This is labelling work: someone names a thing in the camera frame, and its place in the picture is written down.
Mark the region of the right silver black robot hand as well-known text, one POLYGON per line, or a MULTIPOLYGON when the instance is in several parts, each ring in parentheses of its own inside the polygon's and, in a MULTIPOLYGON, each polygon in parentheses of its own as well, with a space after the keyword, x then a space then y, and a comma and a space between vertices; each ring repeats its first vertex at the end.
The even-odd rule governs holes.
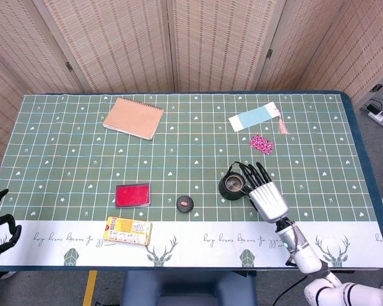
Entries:
POLYGON ((261 218, 265 222, 276 223, 287 217, 289 206, 263 165, 260 162, 256 162, 257 167, 238 161, 236 163, 248 182, 244 183, 242 193, 250 199, 261 218))

